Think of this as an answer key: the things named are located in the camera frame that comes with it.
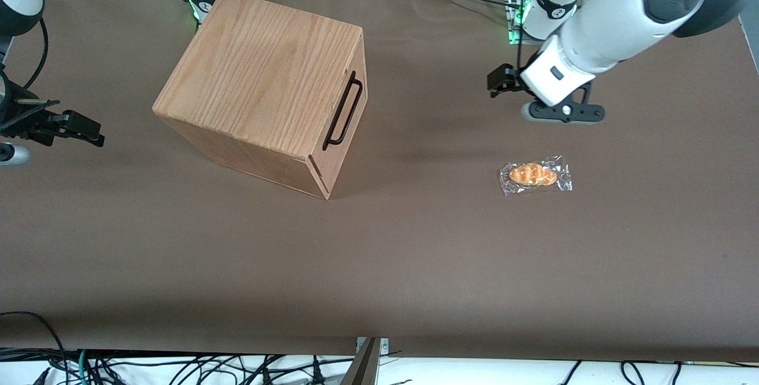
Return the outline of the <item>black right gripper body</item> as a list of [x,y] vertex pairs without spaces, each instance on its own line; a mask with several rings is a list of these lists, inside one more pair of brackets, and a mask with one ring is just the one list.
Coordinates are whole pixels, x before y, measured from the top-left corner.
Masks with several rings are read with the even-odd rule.
[[53,145],[52,135],[45,123],[53,115],[48,107],[57,106],[59,100],[40,99],[26,88],[12,82],[1,71],[1,134],[5,138],[32,140],[40,145]]

